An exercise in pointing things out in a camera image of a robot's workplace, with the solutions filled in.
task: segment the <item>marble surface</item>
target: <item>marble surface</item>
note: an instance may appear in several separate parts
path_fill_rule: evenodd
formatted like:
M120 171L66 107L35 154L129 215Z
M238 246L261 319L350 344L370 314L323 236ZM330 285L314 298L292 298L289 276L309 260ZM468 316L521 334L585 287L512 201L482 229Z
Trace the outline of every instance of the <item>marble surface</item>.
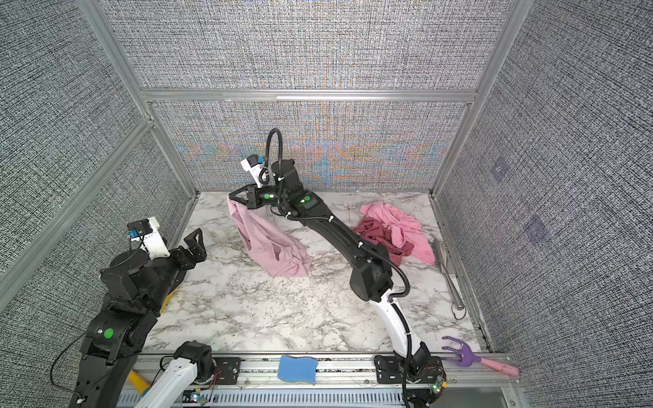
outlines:
M429 240L441 239L424 193L319 193L334 214L358 225L360 206L384 200L415 216ZM271 277L247 252L229 216L226 193L203 193L186 234L204 233L206 262L188 271L158 323L146 350L174 350L197 340L220 351L391 351L392 344L374 308L349 288L351 268L324 238L270 213L256 210L297 238L315 259L309 277ZM431 351L447 344L442 336L467 341L478 351L471 321L454 320L445 279L439 270L413 257L403 271L411 283L400 303L406 318ZM395 287L401 278L393 275Z

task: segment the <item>pink towel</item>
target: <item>pink towel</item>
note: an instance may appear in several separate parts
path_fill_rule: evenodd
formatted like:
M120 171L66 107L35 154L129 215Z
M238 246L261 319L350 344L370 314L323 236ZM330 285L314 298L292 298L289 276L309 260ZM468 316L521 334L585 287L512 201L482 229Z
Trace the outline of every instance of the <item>pink towel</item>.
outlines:
M426 236L422 233L422 224L414 217L402 210L386 204L383 201L365 204L360 207L360 212L366 217L376 218L383 226L390 230L392 244L401 248L406 242L412 243L412 255L427 265L436 264L436 256L431 245L428 245Z
M272 276L308 276L313 257L306 253L299 241L279 231L276 225L243 204L232 200L227 202L247 253L261 268Z

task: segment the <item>pink handle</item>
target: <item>pink handle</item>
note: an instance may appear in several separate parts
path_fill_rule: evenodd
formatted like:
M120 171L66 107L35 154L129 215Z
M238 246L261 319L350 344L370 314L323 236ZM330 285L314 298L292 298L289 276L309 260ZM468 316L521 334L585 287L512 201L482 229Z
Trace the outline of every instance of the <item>pink handle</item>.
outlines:
M494 360L488 360L487 358L483 357L481 357L481 364L490 368L494 368L496 371L500 371L508 375L514 375L515 377L519 376L519 369L509 364L500 363Z

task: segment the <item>metal rail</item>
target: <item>metal rail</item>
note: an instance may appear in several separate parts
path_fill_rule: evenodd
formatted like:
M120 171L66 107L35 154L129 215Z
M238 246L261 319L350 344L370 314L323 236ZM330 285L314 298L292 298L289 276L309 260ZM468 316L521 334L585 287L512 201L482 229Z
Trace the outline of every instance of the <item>metal rail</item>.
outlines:
M460 89L184 89L144 88L146 101L394 101L394 102L473 102L478 94Z
M151 379L159 371L159 361L163 356L172 353L162 351L142 353L134 365L134 370L145 378ZM374 356L392 356L391 353L215 353L214 357L240 357L238 384L220 386L220 389L230 388L400 388L397 384L378 384L376 380ZM318 360L315 374L315 385L286 383L277 378L279 360L282 355L307 356ZM434 356L451 356L451 353L433 353ZM497 361L510 361L503 353L477 353L477 355ZM463 368L456 364L443 362L447 372L449 387L511 387L519 386L520 380L498 371L474 364ZM410 388L423 388L428 384L409 384Z

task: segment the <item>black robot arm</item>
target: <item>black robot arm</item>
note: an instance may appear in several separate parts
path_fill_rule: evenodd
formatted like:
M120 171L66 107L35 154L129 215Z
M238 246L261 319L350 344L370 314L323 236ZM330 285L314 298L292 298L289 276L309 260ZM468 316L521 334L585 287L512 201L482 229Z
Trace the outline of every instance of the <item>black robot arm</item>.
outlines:
M116 406L166 297L183 281L187 270L206 260L199 228L183 239L188 248L167 251L152 221L155 219L128 224L130 235L138 237L142 247L118 255L100 271L108 292L82 342L75 388L78 395L73 396L70 408ZM151 259L155 251L162 256Z

